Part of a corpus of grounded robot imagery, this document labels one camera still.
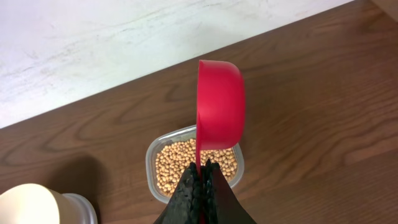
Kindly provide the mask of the red measuring scoop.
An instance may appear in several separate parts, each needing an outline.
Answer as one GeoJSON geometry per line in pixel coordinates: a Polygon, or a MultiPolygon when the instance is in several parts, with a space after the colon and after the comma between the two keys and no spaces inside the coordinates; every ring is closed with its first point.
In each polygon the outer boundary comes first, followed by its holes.
{"type": "MultiPolygon", "coordinates": [[[[229,62],[199,61],[196,162],[203,187],[200,152],[236,145],[243,135],[244,119],[244,81],[239,69],[229,62]]],[[[200,223],[205,223],[203,198],[200,223]]]]}

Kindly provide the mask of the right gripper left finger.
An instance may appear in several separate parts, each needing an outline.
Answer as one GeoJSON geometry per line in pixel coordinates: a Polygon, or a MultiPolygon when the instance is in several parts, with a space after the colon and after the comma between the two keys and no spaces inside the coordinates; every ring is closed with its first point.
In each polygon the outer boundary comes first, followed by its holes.
{"type": "Polygon", "coordinates": [[[198,224],[202,204],[202,184],[196,164],[184,170],[166,208],[154,224],[198,224]]]}

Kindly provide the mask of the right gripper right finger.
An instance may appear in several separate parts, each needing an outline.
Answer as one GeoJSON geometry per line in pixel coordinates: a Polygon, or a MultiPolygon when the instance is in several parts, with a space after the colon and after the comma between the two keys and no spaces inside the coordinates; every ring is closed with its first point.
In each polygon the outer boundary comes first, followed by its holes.
{"type": "Polygon", "coordinates": [[[237,200],[217,162],[207,160],[202,167],[202,180],[206,224],[256,224],[237,200]]]}

